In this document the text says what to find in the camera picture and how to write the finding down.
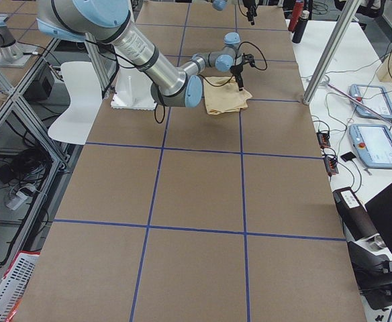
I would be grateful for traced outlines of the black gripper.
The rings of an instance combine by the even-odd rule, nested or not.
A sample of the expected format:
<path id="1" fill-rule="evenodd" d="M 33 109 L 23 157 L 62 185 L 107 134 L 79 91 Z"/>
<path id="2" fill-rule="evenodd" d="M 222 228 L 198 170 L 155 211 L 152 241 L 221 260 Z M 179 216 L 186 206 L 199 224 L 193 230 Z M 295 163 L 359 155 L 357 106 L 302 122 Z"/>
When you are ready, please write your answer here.
<path id="1" fill-rule="evenodd" d="M 244 65 L 249 64 L 252 68 L 256 67 L 255 59 L 252 54 L 241 54 L 234 65 L 231 66 L 230 72 L 235 77 L 236 83 L 238 85 L 238 90 L 242 91 L 244 88 L 244 82 L 241 76 L 244 70 Z"/>
<path id="2" fill-rule="evenodd" d="M 257 15 L 257 1 L 256 0 L 243 0 L 242 1 L 244 7 L 246 8 L 245 15 L 248 16 L 248 21 L 251 25 L 254 25 L 254 16 Z"/>

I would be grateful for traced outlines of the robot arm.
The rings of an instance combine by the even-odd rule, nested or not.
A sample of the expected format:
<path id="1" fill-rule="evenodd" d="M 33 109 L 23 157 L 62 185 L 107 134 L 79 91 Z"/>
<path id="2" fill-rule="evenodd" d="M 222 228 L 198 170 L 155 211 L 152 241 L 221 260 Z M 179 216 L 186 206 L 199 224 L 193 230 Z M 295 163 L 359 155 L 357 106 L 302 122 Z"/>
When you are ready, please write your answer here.
<path id="1" fill-rule="evenodd" d="M 241 52 L 240 36 L 230 32 L 217 52 L 196 53 L 180 67 L 173 66 L 131 21 L 127 1 L 39 1 L 38 28 L 54 38 L 84 42 L 91 34 L 97 44 L 111 44 L 115 53 L 151 81 L 152 98 L 169 107 L 196 107 L 203 83 L 199 78 L 208 67 L 231 72 L 243 89 L 245 64 L 255 65 L 251 54 Z"/>
<path id="2" fill-rule="evenodd" d="M 228 2 L 226 0 L 211 1 L 212 7 L 217 11 L 223 11 Z M 236 2 L 239 12 L 247 19 L 250 25 L 255 25 L 254 18 L 257 17 L 258 5 L 255 0 L 241 0 Z"/>

